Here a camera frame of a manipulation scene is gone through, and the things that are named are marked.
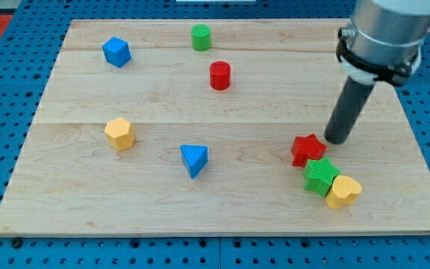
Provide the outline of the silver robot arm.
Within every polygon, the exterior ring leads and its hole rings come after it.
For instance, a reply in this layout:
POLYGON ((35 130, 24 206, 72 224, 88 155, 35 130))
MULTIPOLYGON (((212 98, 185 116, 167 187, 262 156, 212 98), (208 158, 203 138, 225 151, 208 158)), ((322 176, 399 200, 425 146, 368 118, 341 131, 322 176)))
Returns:
POLYGON ((430 0, 357 0, 338 31, 337 59, 363 85, 402 86, 421 63, 430 32, 430 0))

